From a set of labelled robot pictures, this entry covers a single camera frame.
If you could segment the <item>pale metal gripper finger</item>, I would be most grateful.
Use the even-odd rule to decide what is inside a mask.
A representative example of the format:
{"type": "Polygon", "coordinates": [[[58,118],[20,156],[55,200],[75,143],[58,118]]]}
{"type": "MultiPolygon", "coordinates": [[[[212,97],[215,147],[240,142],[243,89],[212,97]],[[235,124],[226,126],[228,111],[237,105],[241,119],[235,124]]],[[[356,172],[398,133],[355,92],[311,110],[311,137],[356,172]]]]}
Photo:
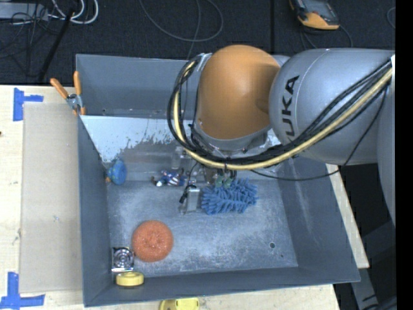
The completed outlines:
{"type": "Polygon", "coordinates": [[[183,195],[179,200],[179,212],[188,214],[197,211],[199,204],[200,189],[195,185],[189,185],[184,189],[183,195]]]}
{"type": "Polygon", "coordinates": [[[172,170],[181,169],[185,158],[185,149],[183,147],[176,147],[172,154],[172,170]]]}

